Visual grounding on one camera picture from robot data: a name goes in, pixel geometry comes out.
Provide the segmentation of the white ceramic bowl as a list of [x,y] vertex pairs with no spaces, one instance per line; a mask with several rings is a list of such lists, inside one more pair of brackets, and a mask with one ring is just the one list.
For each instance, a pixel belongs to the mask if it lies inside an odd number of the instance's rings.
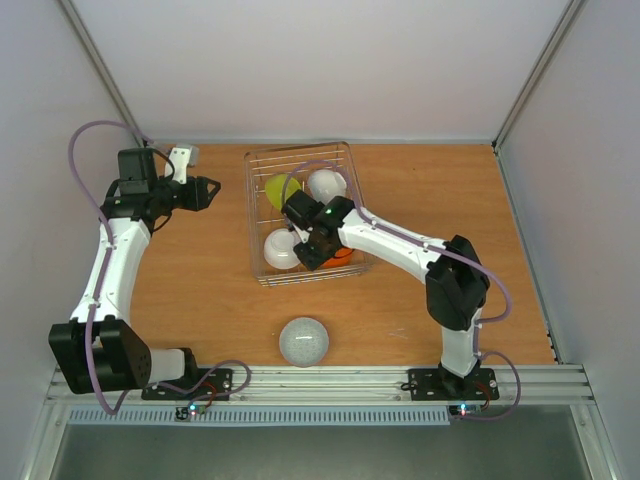
[[314,200],[327,205],[334,197],[344,196],[347,184],[344,177],[334,170],[319,169],[308,179],[308,186]]

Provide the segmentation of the green white bowl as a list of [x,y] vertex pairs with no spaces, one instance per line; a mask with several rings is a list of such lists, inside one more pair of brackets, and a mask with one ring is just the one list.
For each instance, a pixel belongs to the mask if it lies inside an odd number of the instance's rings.
[[283,203],[296,191],[301,190],[301,184],[295,177],[287,174],[277,174],[269,177],[265,183],[265,194],[270,204],[278,211]]

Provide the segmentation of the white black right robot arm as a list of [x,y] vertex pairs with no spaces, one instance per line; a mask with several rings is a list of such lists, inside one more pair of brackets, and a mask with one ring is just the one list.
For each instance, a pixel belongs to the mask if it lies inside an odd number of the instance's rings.
[[300,235],[294,252],[310,271],[348,248],[377,257],[420,281],[427,311],[441,327],[438,383],[450,397],[463,396],[475,387],[480,365],[475,328],[490,281],[466,238],[446,241],[421,236],[340,195],[324,204],[297,191],[284,201],[281,213]]

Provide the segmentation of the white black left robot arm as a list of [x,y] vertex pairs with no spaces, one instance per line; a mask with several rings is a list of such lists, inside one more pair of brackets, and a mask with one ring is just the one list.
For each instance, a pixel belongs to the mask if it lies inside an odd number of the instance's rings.
[[[83,295],[66,323],[51,327],[48,342],[75,394],[143,389],[165,381],[179,398],[195,395],[202,375],[186,347],[150,348],[131,326],[131,299],[152,235],[176,210],[200,211],[219,182],[191,176],[199,150],[177,145],[166,155],[151,147],[122,150],[119,176],[100,207],[96,258]],[[159,174],[156,161],[163,158]]]

